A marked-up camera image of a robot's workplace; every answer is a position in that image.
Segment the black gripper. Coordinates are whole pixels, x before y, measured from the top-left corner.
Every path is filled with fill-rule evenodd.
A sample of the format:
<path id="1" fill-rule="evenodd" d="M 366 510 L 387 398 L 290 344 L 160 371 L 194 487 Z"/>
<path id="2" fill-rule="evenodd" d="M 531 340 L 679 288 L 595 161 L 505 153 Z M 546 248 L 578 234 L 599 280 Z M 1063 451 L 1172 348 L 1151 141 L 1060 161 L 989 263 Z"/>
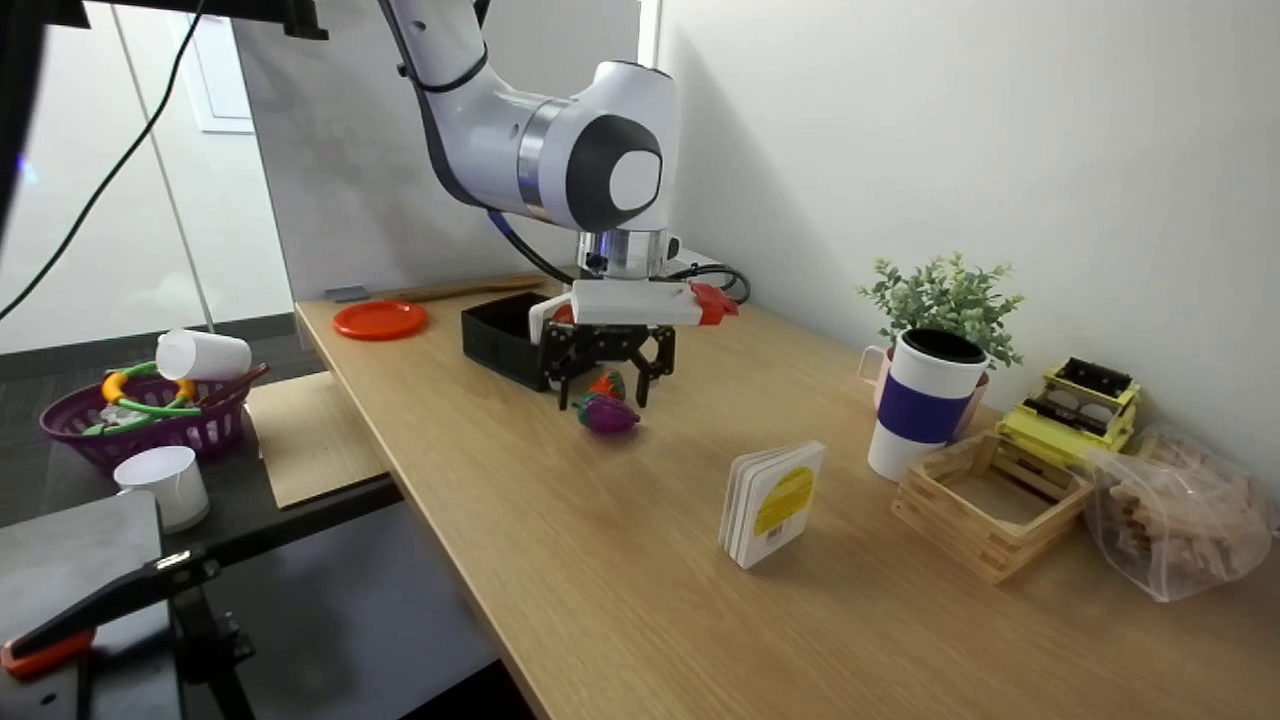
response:
<path id="1" fill-rule="evenodd" d="M 638 363 L 638 403 L 650 407 L 655 386 L 677 369 L 677 334 L 667 323 L 552 323 L 541 340 L 541 363 L 561 380 L 561 412 L 584 398 L 584 369 L 599 359 Z"/>

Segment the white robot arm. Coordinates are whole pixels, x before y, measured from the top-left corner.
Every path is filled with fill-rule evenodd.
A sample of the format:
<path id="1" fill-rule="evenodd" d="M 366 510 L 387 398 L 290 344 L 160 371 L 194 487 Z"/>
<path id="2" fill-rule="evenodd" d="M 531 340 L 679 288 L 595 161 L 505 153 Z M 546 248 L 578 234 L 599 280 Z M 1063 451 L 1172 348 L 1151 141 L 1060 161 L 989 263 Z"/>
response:
<path id="1" fill-rule="evenodd" d="M 667 166 L 677 81 L 638 61 L 599 61 L 570 102 L 517 94 L 483 41 L 488 0 L 382 0 L 399 72 L 422 104 L 437 181 L 494 215 L 508 213 L 580 236 L 578 275 L 528 308 L 541 375 L 570 391 L 599 359 L 638 369 L 638 403 L 677 363 L 694 294 L 667 275 Z"/>

